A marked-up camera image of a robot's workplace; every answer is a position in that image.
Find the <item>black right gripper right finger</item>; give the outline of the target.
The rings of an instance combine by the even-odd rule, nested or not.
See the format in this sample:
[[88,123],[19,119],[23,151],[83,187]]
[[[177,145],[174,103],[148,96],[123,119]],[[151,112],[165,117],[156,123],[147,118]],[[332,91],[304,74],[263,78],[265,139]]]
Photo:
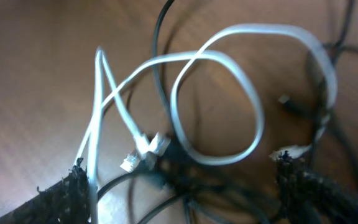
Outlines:
[[281,201],[279,214],[290,223],[320,223],[316,214],[330,223],[358,223],[358,194],[295,163],[287,151],[276,159],[276,181]]

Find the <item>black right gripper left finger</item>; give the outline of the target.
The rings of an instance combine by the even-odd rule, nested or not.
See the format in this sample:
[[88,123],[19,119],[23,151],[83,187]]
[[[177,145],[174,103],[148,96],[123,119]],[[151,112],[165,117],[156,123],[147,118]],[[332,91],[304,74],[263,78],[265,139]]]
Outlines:
[[79,158],[62,180],[0,217],[0,224],[77,224],[90,217],[89,184]]

